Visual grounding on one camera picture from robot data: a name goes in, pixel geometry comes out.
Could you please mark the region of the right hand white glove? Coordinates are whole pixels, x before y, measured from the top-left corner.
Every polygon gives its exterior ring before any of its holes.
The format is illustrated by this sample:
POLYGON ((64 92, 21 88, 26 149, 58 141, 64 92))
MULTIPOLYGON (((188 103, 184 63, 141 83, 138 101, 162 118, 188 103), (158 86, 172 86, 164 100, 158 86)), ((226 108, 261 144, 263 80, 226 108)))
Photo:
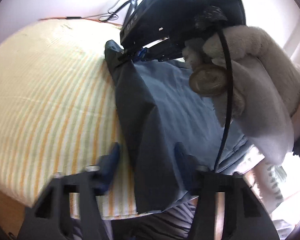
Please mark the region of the right hand white glove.
MULTIPOLYGON (((280 165, 300 138, 300 67, 262 29, 239 25, 223 31, 234 79, 232 119, 273 165, 280 165)), ((225 125, 225 57, 218 35, 200 50, 183 49, 193 91, 210 97, 225 125)))

